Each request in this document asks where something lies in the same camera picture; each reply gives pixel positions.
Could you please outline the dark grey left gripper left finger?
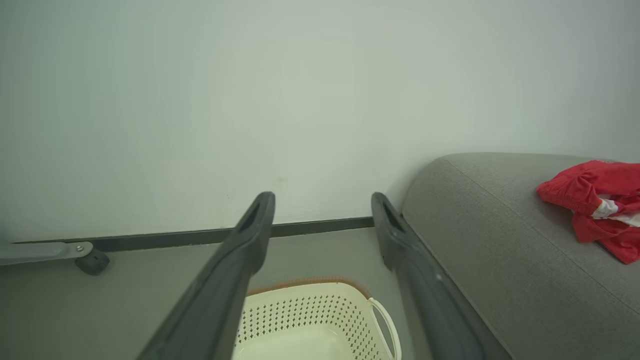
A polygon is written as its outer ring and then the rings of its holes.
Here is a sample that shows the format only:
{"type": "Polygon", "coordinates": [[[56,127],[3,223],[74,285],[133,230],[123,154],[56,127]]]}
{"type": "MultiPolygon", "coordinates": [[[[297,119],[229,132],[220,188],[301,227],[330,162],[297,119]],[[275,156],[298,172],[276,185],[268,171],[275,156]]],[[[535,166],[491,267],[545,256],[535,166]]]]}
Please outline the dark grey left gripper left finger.
{"type": "Polygon", "coordinates": [[[230,360],[252,276],[265,262],[275,194],[259,193],[138,355],[140,360],[230,360]]]}

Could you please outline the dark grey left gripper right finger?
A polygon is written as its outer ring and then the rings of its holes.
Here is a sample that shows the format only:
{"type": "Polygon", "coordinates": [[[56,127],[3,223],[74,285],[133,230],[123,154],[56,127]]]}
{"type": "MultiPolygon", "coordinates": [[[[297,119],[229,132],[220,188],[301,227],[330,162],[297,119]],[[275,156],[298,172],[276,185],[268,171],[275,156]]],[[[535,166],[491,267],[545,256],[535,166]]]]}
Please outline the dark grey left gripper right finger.
{"type": "Polygon", "coordinates": [[[385,266],[398,282],[414,346],[434,360],[484,360],[486,351],[464,311],[455,302],[423,242],[387,196],[375,192],[371,210],[385,266]]]}

